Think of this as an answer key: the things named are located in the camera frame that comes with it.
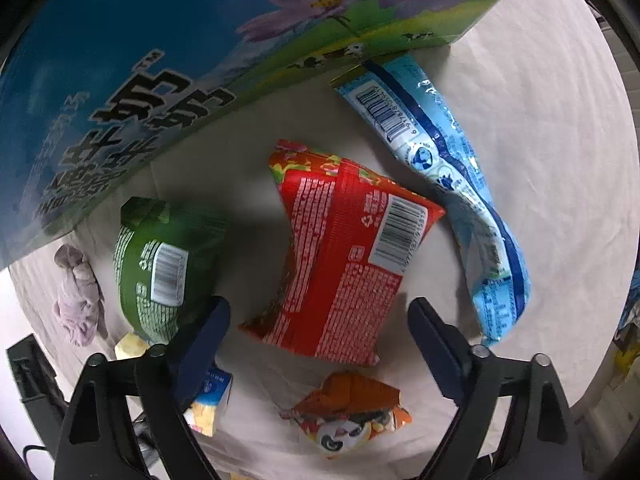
red snack bag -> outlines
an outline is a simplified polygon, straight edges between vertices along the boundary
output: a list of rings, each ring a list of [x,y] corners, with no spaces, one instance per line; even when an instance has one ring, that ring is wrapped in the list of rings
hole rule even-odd
[[[376,364],[402,274],[444,209],[348,158],[288,140],[269,166],[292,240],[276,298],[240,329],[298,354]]]

blue snack bag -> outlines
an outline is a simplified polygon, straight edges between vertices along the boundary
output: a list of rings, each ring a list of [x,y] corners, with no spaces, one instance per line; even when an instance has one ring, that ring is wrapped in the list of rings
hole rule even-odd
[[[383,56],[331,82],[395,157],[432,183],[452,224],[485,344],[529,301],[522,251],[494,209],[476,154],[442,96],[408,54]]]

metal screw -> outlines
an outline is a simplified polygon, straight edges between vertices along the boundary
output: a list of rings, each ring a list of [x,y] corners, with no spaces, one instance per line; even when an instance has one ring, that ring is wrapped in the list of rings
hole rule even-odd
[[[149,356],[151,357],[162,357],[166,352],[166,346],[158,343],[157,345],[153,345],[149,349]]]
[[[551,364],[551,359],[549,359],[548,355],[535,354],[533,358],[540,366],[549,366]]]
[[[484,345],[475,345],[471,347],[471,353],[476,357],[484,359],[485,357],[489,357],[489,349]]]
[[[104,355],[98,353],[98,354],[90,355],[89,358],[86,360],[86,363],[89,366],[98,366],[98,365],[101,365],[106,360],[107,358]]]

white fabric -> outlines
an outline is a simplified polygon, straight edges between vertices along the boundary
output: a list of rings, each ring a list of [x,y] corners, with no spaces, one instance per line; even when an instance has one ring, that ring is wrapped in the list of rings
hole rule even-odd
[[[622,81],[583,0],[502,0],[464,38],[414,56],[466,130],[502,218],[529,266],[531,301],[494,351],[528,360],[546,352],[569,403],[584,392],[603,357],[626,297],[638,242],[640,179],[634,125]],[[212,439],[200,438],[218,466],[264,480],[418,474],[454,413],[440,397],[406,328],[408,301],[427,297],[446,322],[478,335],[446,220],[426,237],[401,285],[367,373],[397,386],[414,423],[353,454],[322,457],[300,430],[278,418],[335,365],[249,339],[234,326],[276,292],[289,230],[267,167],[285,137],[347,156],[424,190],[376,133],[327,85],[327,73],[234,112],[142,169],[65,237],[88,255],[105,299],[107,340],[75,349],[51,319],[60,241],[11,268],[18,295],[67,378],[101,350],[113,356],[129,330],[118,307],[111,263],[120,205],[131,195],[193,200],[233,224],[233,251],[216,289],[232,305],[232,329],[218,363],[234,374],[230,402]],[[498,406],[485,450],[495,449],[506,405]]]

barcode number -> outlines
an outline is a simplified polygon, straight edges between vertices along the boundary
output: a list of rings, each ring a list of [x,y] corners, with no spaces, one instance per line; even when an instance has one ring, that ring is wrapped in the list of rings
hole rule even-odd
[[[427,216],[427,208],[389,195],[389,204],[369,255],[369,263],[394,274],[404,274],[422,240]]]
[[[380,127],[393,149],[402,146],[417,131],[394,99],[376,83],[356,90],[354,97]]]
[[[180,247],[160,244],[151,271],[151,301],[166,306],[181,306],[188,257],[188,251]]]

